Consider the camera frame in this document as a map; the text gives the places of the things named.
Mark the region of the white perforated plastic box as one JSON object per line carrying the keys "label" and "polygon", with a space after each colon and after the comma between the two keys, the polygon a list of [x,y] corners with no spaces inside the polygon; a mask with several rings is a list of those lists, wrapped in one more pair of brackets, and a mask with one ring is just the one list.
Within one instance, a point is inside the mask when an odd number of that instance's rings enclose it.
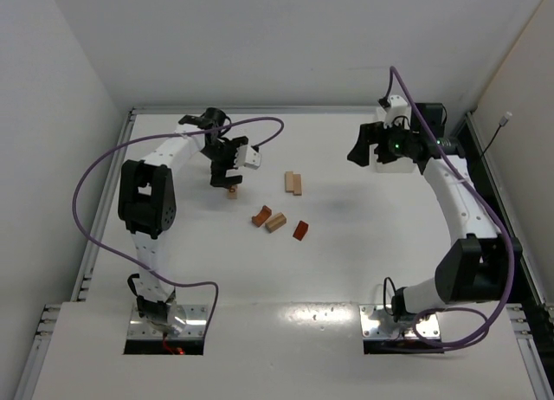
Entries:
{"label": "white perforated plastic box", "polygon": [[373,151],[377,172],[410,174],[416,170],[416,164],[408,152],[413,135],[410,128],[410,121],[406,129],[385,129],[382,122],[377,136],[377,146]]}

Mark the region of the wood cube with letter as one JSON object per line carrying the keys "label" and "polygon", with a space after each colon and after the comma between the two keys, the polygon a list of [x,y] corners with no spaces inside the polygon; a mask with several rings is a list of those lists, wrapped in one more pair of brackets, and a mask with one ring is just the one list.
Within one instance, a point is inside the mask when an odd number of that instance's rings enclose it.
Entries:
{"label": "wood cube with letter", "polygon": [[238,186],[237,185],[233,185],[228,189],[227,198],[228,199],[233,199],[233,200],[238,198]]}

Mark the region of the light long wood block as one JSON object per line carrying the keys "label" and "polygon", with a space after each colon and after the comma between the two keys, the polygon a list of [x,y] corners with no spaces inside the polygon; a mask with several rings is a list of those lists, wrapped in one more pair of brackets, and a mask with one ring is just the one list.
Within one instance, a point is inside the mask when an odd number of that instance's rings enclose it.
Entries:
{"label": "light long wood block", "polygon": [[293,174],[293,194],[297,197],[301,196],[302,190],[302,178],[299,173]]}
{"label": "light long wood block", "polygon": [[293,193],[294,192],[294,173],[292,171],[286,171],[284,175],[285,179],[285,192]]}

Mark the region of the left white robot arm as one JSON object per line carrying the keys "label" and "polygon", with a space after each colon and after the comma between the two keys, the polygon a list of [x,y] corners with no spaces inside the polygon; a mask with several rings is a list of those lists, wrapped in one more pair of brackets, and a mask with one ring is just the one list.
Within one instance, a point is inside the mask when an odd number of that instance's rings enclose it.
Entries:
{"label": "left white robot arm", "polygon": [[142,264],[135,286],[139,316],[162,332],[177,325],[174,285],[160,279],[163,274],[166,237],[177,217],[174,176],[197,153],[210,161],[209,184],[230,189],[242,182],[241,175],[227,172],[261,165],[259,148],[246,136],[225,137],[229,116],[210,107],[199,116],[185,115],[175,136],[140,160],[127,159],[121,167],[118,216],[131,233],[137,259]]}

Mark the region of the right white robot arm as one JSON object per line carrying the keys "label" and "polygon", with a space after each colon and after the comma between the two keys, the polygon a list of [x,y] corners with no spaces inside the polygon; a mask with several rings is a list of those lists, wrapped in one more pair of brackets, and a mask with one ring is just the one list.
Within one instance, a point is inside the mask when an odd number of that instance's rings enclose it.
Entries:
{"label": "right white robot arm", "polygon": [[393,95],[381,100],[381,119],[362,124],[347,158],[365,167],[375,156],[381,165],[407,160],[431,186],[448,226],[451,248],[434,276],[418,285],[401,287],[391,299],[395,320],[428,309],[501,300],[506,283],[522,254],[519,240],[506,248],[504,236],[473,194],[465,152],[457,139],[431,139],[412,128],[409,105]]}

